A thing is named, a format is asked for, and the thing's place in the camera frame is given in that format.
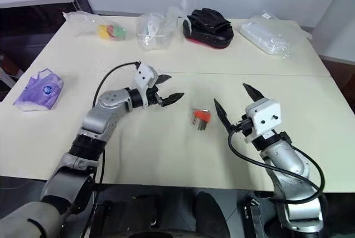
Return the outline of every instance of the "yellow object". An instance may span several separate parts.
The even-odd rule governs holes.
[[[105,26],[103,24],[99,25],[98,33],[100,35],[100,38],[110,40],[110,36],[107,32],[107,26]]]

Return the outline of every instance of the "clear plastic bag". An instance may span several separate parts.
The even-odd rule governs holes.
[[[182,0],[181,5],[183,9],[171,7],[165,16],[160,13],[146,13],[138,17],[136,36],[143,50],[167,48],[176,33],[179,17],[187,19],[191,31],[185,0]]]
[[[117,41],[126,38],[126,30],[122,26],[99,15],[77,11],[63,12],[63,16],[77,35],[98,34],[102,39]]]
[[[312,36],[301,28],[290,24],[281,23],[281,20],[267,11],[243,22],[239,32],[270,55],[280,55],[283,58],[291,56],[295,36],[305,35],[308,39]]]

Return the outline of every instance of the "purple face mask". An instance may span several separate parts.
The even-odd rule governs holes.
[[[63,87],[63,80],[49,69],[31,77],[21,95],[13,103],[25,112],[51,109]]]

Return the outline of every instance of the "plastic bag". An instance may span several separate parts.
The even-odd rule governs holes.
[[[21,95],[13,103],[25,112],[51,109],[63,87],[63,80],[49,69],[31,77]]]
[[[262,11],[260,15],[245,21],[240,26],[239,32],[267,54],[280,55],[283,58],[291,56],[296,35],[311,38],[311,35],[301,28],[286,22],[281,23],[267,11]]]
[[[126,38],[126,30],[122,26],[99,15],[77,11],[63,12],[63,16],[78,35],[98,34],[102,39],[118,41]]]
[[[188,21],[191,31],[191,22],[187,18],[185,0],[182,0],[181,6],[182,9],[169,8],[165,16],[155,12],[138,17],[136,36],[143,50],[167,48],[176,33],[179,17]]]

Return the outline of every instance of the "white table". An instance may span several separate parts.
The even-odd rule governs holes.
[[[135,21],[134,18],[114,19],[124,22],[128,30]],[[246,48],[235,50],[238,41]],[[245,82],[281,102],[283,123],[277,130],[287,131],[294,144],[320,164],[327,179],[326,191],[355,191],[351,177],[355,171],[352,165],[355,117],[310,45],[300,48],[300,54],[308,62],[265,58],[266,55],[252,46],[238,34],[225,50],[176,37],[167,50],[142,52],[133,37],[123,42],[77,38],[64,24],[0,103],[0,174],[47,179],[62,154],[70,149],[102,76],[114,65],[141,60],[173,76],[159,86],[160,95],[177,91],[186,94],[166,108],[136,109],[118,124],[106,146],[104,182],[272,190],[264,169],[230,152],[226,131],[214,113],[213,98],[216,98],[230,120],[239,120],[245,106],[252,103],[242,87]],[[238,52],[239,58],[230,52]],[[215,54],[219,56],[218,62],[212,58]],[[196,59],[189,59],[192,55],[205,56],[205,65],[195,65]],[[257,63],[269,70],[255,65],[253,72],[252,65],[246,61],[250,55],[264,57]],[[29,77],[47,67],[64,80],[53,109],[22,112],[15,108],[12,103]],[[271,73],[270,67],[277,70]],[[103,90],[131,86],[133,74],[129,68],[117,71]],[[192,108],[212,111],[205,131],[191,126]],[[236,137],[235,145],[260,160],[258,152],[246,145],[242,137]],[[315,170],[311,179],[318,180]]]

